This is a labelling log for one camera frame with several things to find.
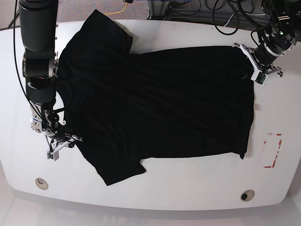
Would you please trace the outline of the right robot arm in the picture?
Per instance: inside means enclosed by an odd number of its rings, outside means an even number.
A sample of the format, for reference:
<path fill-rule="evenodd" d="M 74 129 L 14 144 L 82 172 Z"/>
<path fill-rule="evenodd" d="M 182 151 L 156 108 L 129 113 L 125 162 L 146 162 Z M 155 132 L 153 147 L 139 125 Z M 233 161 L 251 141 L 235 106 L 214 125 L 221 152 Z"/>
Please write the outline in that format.
<path fill-rule="evenodd" d="M 19 16 L 20 30 L 25 52 L 22 73 L 25 84 L 21 86 L 31 112 L 31 127 L 44 134 L 48 142 L 49 159 L 58 159 L 59 150 L 73 148 L 82 141 L 59 122 L 58 113 L 64 108 L 54 109 L 56 103 L 56 79 L 58 59 L 55 52 L 55 29 L 57 0 L 17 0 L 14 15 Z"/>

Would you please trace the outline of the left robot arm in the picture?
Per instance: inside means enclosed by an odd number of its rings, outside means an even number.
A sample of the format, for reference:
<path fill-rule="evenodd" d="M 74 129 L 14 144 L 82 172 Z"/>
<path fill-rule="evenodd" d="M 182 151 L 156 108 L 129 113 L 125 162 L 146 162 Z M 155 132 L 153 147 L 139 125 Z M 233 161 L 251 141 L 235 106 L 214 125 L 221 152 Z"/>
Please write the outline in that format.
<path fill-rule="evenodd" d="M 301 41 L 301 2 L 299 0 L 263 0 L 262 10 L 269 23 L 261 25 L 254 21 L 242 9 L 241 1 L 237 6 L 243 17 L 256 27 L 258 36 L 257 48 L 248 48 L 241 44 L 238 47 L 247 56 L 253 66 L 251 80 L 264 85 L 270 74 L 283 76 L 282 69 L 273 62 L 292 50 Z"/>

